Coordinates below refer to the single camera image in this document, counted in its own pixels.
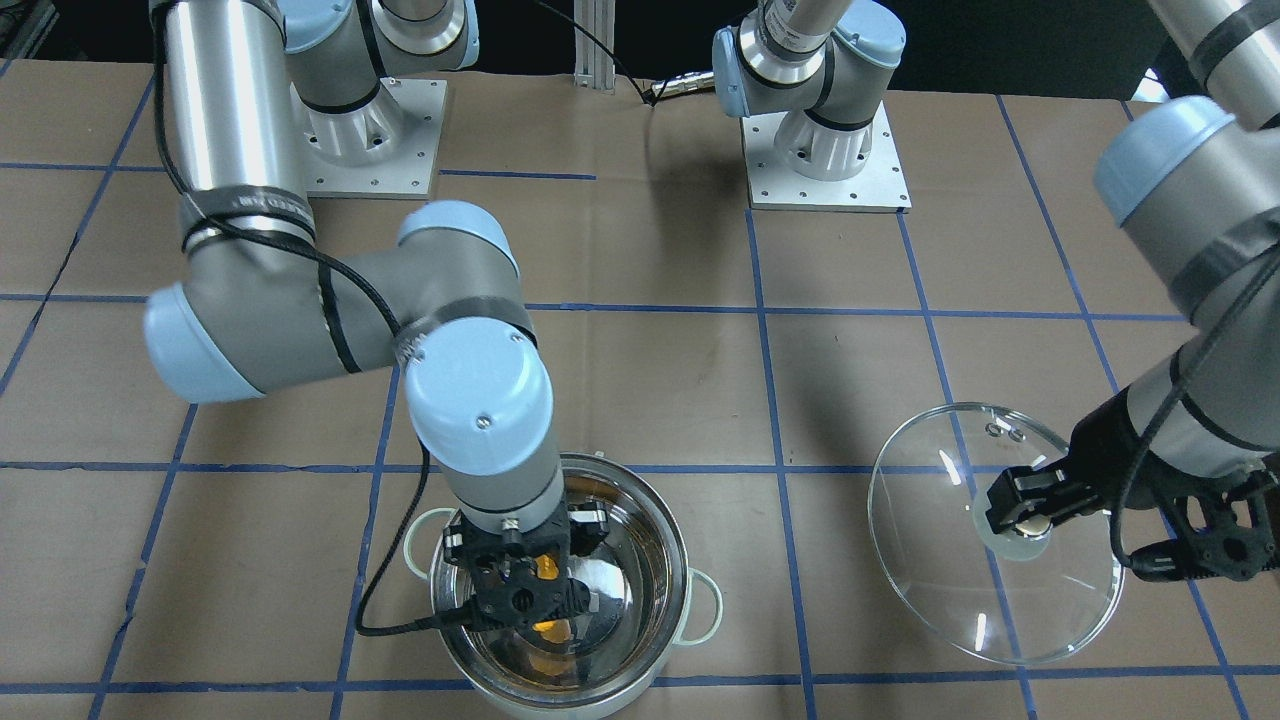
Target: black cable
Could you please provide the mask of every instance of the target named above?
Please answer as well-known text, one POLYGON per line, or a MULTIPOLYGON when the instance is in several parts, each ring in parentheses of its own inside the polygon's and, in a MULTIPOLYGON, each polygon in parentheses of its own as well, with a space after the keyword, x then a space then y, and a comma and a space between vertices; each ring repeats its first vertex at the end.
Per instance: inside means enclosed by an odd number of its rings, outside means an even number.
POLYGON ((1196 355, 1187 361, 1187 366, 1183 368, 1181 377, 1178 383, 1170 388, 1169 395, 1165 396, 1164 402, 1152 415, 1151 421, 1147 423, 1147 429, 1143 430, 1142 437, 1138 441, 1138 450, 1134 452, 1133 462, 1129 465, 1128 473, 1125 473, 1124 482, 1120 483, 1120 495, 1116 497, 1116 502, 1111 509, 1111 553, 1115 555, 1116 561, 1124 568, 1133 568, 1133 557, 1124 551, 1124 538, 1121 536, 1121 523, 1120 518, 1124 514, 1125 505, 1129 502, 1129 493, 1133 491, 1133 486, 1138 479, 1138 470, 1142 468, 1142 462, 1147 459, 1147 454, 1151 451, 1151 443, 1156 439, 1156 433, 1164 427, 1165 420, 1172 414, 1174 407, 1181 402, 1187 391, 1190 388, 1192 380, 1199 373, 1204 361, 1208 359, 1210 354, 1219 346, 1226 332, 1235 325, 1240 315, 1248 307, 1253 299, 1258 296, 1262 287, 1280 270, 1280 246, 1272 245, 1266 250, 1260 258, 1266 258, 1258 273, 1253 275, 1253 279, 1244 286, 1240 295, 1236 296, 1231 305, 1222 313, 1222 316, 1213 323, 1208 334, 1204 336, 1204 342, 1201 343, 1196 355))
POLYGON ((417 477, 417 489, 413 491, 413 500, 408 502, 408 511, 404 512, 404 518, 401 520, 399 528, 396 528, 396 537, 392 539, 390 547, 387 548, 387 556, 383 557, 378 570, 374 571, 374 577, 365 587, 364 594, 360 596, 360 605, 356 606, 356 632, 361 635, 401 635, 404 633, 439 628, 439 623, 433 621, 435 618, 434 615, 430 618, 420 618, 412 623, 404 623, 403 625, 390 625, 387 628, 370 628, 365 624, 365 610, 369 607, 369 600, 374 597, 374 591, 378 589, 378 583, 383 579, 383 574, 387 573, 387 568, 390 566, 392 560, 396 557, 396 548, 399 547, 401 541, 404 539, 404 533, 408 532, 408 525, 413 521, 413 514, 417 511, 417 503, 422 500, 422 493, 426 491, 426 468, 430 464, 431 454, 428 452, 426 446, 424 445, 422 470, 417 477))
MULTIPOLYGON (((189 201, 191 186, 187 183, 182 173, 178 172, 177 165, 173 161, 173 155, 169 151, 169 138, 165 132, 165 117, 164 117, 164 58, 165 58, 165 23, 169 18, 169 10, 177 5, 177 0, 170 3, 164 3, 156 5, 152 10, 152 82, 155 85, 155 101, 152 102, 152 109, 155 114, 155 135, 156 135, 156 149, 160 154, 160 164, 164 167, 164 172, 169 176, 169 182, 178 190, 179 193, 187 196, 189 201)), ((319 263, 333 272, 340 274, 342 277, 351 281, 378 309, 379 315, 387 323, 387 329, 390 331, 392 336, 399 334, 401 323, 396 318, 396 313, 390 309, 387 300, 383 299, 381 293, 367 281, 364 275, 353 270, 346 263, 332 258, 324 252, 320 252, 315 247, 311 247, 306 242, 301 241, 287 241, 283 238, 271 237, 268 234, 247 231, 238 228, 225 220, 219 218, 210 218, 196 206, 196 211, 204 218, 204 220, 197 227, 211 227, 221 232, 225 237, 234 240, 243 240, 246 242, 252 242, 253 245, 261 245, 264 247, 270 247, 273 250, 279 250, 282 252, 288 252, 289 255, 297 255, 300 258, 306 258, 314 263, 319 263)))
POLYGON ((538 5, 539 8, 547 10, 548 13, 552 13, 552 14, 557 15, 559 19, 562 19, 562 20, 567 22, 568 24, 573 26, 575 29, 577 29, 579 32, 581 32, 582 35, 585 35, 588 40, 590 40, 591 42, 594 42, 596 47, 599 47, 600 50, 604 50, 604 54, 608 55, 611 60, 613 60, 614 63, 617 63, 618 69, 622 70, 622 74, 626 76, 627 81, 631 82, 631 87, 636 88, 636 95, 640 96, 640 101, 641 102, 644 102, 645 105, 648 105, 650 108, 653 108, 654 105, 658 104, 658 99, 657 97, 650 99, 650 96, 645 95, 645 91, 640 88, 640 83, 637 83, 635 81, 635 78, 631 77, 631 73, 627 70, 627 65, 617 55, 614 55, 612 50, 609 50, 608 47, 605 47, 604 44, 600 42, 600 40, 598 37, 595 37, 594 35, 591 35, 590 32, 588 32, 588 29, 585 27, 577 24, 577 20, 575 20, 573 18, 571 18, 571 17, 566 15, 564 13, 557 10, 556 8, 548 5, 545 3, 545 0, 532 0, 532 3, 535 5, 538 5))

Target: white pot handle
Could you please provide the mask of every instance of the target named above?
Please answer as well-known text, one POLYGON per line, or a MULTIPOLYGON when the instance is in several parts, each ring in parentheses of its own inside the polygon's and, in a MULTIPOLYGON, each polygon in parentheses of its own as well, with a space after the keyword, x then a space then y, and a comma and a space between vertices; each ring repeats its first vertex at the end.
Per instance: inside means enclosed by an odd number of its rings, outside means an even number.
POLYGON ((417 534, 417 529, 422 527, 422 523, 430 520, 431 518, 438 518, 440 515, 453 516, 453 514, 457 511, 458 511, 457 507, 435 507, 433 510, 428 510, 426 512, 419 515, 417 519, 413 520, 413 524, 408 527, 408 530, 404 533, 404 542, 401 546, 401 550, 404 553, 404 564, 408 565, 410 573, 413 573, 415 575, 426 580, 428 583, 431 582, 431 575, 424 573, 422 569, 417 566, 417 562, 413 562, 413 551, 410 550, 411 547, 413 547, 413 536, 417 534))
MULTIPOLYGON (((721 592, 719 585, 717 585, 716 580, 713 580, 710 575, 708 575, 707 573, 703 573, 696 568, 690 568, 689 582, 692 583, 695 579, 701 580, 704 585, 710 588, 712 594, 716 596, 716 620, 712 621, 712 628, 707 630, 700 638, 694 638, 691 641, 685 639, 684 637, 685 626, 684 624, 681 624, 680 634, 673 641, 671 641, 671 644, 678 644, 682 647, 692 647, 695 644, 703 644, 704 642, 712 639, 712 637, 716 634, 716 630, 719 630, 721 620, 724 619, 724 593, 721 592)), ((690 601, 692 601, 692 588, 690 588, 690 601)))

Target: blue plastic cap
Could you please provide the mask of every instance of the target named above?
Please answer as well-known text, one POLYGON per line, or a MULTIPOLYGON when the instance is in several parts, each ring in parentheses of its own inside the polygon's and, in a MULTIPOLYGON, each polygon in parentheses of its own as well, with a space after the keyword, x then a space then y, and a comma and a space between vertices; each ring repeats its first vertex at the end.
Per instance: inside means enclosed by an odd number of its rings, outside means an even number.
POLYGON ((751 111, 746 106, 742 67, 737 61, 737 45, 731 27, 716 31, 716 38, 712 40, 712 72, 716 73, 716 97, 719 97, 724 114, 749 118, 751 111))
POLYGON ((511 265, 516 268, 516 275, 520 275, 520 265, 516 264, 516 256, 511 254, 511 243, 507 242, 507 233, 502 232, 498 219, 490 215, 484 208, 463 202, 462 200, 435 200, 428 202, 410 213, 404 218, 404 222, 401 223, 398 243, 404 242, 408 236, 417 231, 431 228, 462 231, 488 241, 498 250, 502 250, 502 254, 511 260, 511 265))
POLYGON ((480 59, 480 15, 476 14, 475 0, 467 0, 467 51, 462 54, 462 64, 457 69, 470 68, 480 59))
POLYGON ((896 68, 906 47, 906 28, 888 8, 872 0, 854 0, 836 23, 836 40, 868 63, 896 68))
POLYGON ((188 402, 262 397, 209 337, 180 283, 151 293, 142 333, 160 378, 188 402))
POLYGON ((552 429, 552 380, 538 350, 493 318, 452 320, 419 341, 404 395, 422 445, 468 475, 515 469, 552 429))
POLYGON ((310 50, 333 35, 351 12, 352 0, 276 0, 284 13, 284 51, 310 50))
POLYGON ((1179 97, 1129 124, 1098 158, 1093 186, 1123 225, 1169 173, 1235 120, 1208 97, 1179 97))

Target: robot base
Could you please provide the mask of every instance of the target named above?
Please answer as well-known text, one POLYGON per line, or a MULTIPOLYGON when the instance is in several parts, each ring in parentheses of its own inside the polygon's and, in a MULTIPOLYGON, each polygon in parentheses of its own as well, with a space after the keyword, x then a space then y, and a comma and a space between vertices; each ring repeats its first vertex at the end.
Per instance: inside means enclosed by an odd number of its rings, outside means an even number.
POLYGON ((303 147, 310 197, 428 199, 444 127, 448 83, 394 78, 383 83, 406 115, 404 133, 396 142, 396 152, 372 164, 338 165, 311 147, 303 147))
POLYGON ((773 149, 773 135, 785 117, 786 113, 773 113, 742 118, 751 208, 845 213, 896 213, 911 208, 884 105, 876 110, 872 122, 876 136, 867 165, 846 181, 815 181, 787 167, 773 149))

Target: glass lid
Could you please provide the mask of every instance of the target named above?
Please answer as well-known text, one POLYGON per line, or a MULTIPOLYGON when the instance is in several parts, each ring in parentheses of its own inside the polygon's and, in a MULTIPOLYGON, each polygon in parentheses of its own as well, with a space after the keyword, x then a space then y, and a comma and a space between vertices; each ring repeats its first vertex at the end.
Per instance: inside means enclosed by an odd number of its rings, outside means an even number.
POLYGON ((908 420, 884 443, 867 512, 884 575, 915 615, 978 657, 1034 665, 1093 639, 1120 600, 1105 512, 996 536, 987 488, 1042 468, 1066 443, 1030 418, 961 402, 908 420))

